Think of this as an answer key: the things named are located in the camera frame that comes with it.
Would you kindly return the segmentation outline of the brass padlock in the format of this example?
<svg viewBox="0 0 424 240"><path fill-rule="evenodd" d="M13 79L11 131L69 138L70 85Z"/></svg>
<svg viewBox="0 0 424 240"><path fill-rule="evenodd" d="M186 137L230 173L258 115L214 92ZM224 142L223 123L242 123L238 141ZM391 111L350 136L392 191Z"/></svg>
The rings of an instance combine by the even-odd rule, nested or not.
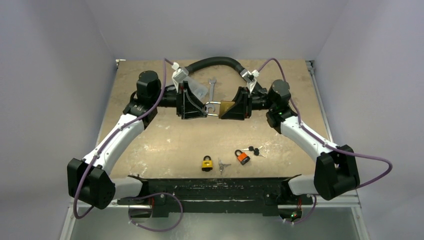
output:
<svg viewBox="0 0 424 240"><path fill-rule="evenodd" d="M205 103L203 108L206 111L208 116L221 117L234 105L235 105L234 101L209 101ZM218 113L213 112L213 109L215 108L215 106L219 106Z"/></svg>

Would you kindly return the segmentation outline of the black-headed keys of orange padlock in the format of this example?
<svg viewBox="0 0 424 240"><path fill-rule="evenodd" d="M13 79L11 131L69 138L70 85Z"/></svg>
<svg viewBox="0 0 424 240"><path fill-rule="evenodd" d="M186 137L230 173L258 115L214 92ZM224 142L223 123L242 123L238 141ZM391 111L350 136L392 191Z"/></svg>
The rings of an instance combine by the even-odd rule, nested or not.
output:
<svg viewBox="0 0 424 240"><path fill-rule="evenodd" d="M254 146L249 146L248 148L244 148L244 149L242 149L242 151L250 151L250 152L253 152L253 154L255 155L255 156L259 156L259 157L263 157L263 158L265 158L266 156L265 155L263 155L261 152L260 152L260 150L263 148L263 146L260 146L260 147L254 147Z"/></svg>

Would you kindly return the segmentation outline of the orange black padlock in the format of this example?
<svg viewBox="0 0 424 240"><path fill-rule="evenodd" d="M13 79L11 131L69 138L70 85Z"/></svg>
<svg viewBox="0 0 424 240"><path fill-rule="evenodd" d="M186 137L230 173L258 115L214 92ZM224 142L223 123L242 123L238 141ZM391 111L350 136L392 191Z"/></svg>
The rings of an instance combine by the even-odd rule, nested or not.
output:
<svg viewBox="0 0 424 240"><path fill-rule="evenodd" d="M244 166L251 160L251 158L244 151L240 149L235 150L234 155L236 156L237 160L242 166Z"/></svg>

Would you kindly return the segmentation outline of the silver keys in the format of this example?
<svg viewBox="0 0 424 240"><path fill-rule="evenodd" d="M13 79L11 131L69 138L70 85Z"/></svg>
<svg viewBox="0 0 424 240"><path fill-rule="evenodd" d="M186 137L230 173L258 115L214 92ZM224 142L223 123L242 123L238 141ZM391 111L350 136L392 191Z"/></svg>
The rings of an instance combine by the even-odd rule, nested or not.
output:
<svg viewBox="0 0 424 240"><path fill-rule="evenodd" d="M220 171L220 175L222 176L224 173L225 168L231 166L231 163L223 163L223 161L221 160L221 158L218 158L218 167L219 167L219 171Z"/></svg>

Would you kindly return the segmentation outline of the yellow padlock black shackle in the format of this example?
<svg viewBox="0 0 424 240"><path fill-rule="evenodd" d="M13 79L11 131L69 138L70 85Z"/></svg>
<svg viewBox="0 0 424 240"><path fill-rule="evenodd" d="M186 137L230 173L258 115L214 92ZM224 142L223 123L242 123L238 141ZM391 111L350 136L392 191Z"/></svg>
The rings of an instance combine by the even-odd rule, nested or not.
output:
<svg viewBox="0 0 424 240"><path fill-rule="evenodd" d="M213 170L213 168L214 164L212 158L209 155L204 156L201 164L201 170L203 172L210 172L211 170Z"/></svg>

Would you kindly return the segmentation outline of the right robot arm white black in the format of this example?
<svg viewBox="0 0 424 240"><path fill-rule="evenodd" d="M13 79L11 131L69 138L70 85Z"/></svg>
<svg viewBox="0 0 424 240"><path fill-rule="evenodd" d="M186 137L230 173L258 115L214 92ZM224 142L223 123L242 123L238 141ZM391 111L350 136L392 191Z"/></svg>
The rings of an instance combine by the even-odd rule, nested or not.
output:
<svg viewBox="0 0 424 240"><path fill-rule="evenodd" d="M245 120L252 111L267 110L268 125L278 134L296 143L314 162L312 175L296 175L282 183L280 196L288 204L300 195L319 195L329 201L360 185L353 149L339 146L316 133L301 120L301 115L289 104L290 85L275 80L269 90L250 92L239 87L233 100L219 103L218 117L222 120Z"/></svg>

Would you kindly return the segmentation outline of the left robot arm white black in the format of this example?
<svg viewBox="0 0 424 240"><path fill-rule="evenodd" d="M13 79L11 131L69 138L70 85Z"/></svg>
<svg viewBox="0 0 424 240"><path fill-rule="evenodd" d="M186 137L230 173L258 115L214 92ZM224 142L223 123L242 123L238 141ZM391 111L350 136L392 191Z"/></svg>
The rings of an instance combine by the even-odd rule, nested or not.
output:
<svg viewBox="0 0 424 240"><path fill-rule="evenodd" d="M186 116L189 105L206 116L202 99L208 88L191 78L185 68L176 69L171 84L160 80L153 70L139 74L136 90L130 95L118 122L106 137L82 159L73 158L67 165L68 193L73 206L82 201L92 208L104 209L110 202L130 198L138 205L146 203L149 191L138 176L111 179L110 174L127 147L158 113L158 107L176 108Z"/></svg>

